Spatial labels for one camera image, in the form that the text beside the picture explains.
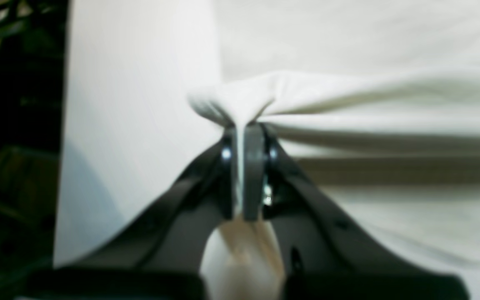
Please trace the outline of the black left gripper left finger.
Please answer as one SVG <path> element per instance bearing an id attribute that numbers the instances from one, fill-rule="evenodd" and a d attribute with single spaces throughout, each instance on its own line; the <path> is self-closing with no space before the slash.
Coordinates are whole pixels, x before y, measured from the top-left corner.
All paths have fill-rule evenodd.
<path id="1" fill-rule="evenodd" d="M 27 300 L 207 300 L 208 238 L 233 216 L 236 131 L 189 163 L 122 232 L 73 264 L 33 273 Z"/>

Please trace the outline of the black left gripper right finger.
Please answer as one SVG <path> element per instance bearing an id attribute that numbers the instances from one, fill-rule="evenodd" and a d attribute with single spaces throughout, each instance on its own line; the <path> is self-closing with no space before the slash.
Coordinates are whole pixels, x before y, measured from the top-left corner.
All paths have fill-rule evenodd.
<path id="1" fill-rule="evenodd" d="M 269 221 L 285 269 L 282 300 L 468 300 L 459 277 L 400 258 L 325 196 L 270 127 L 243 133 L 243 213 Z"/>

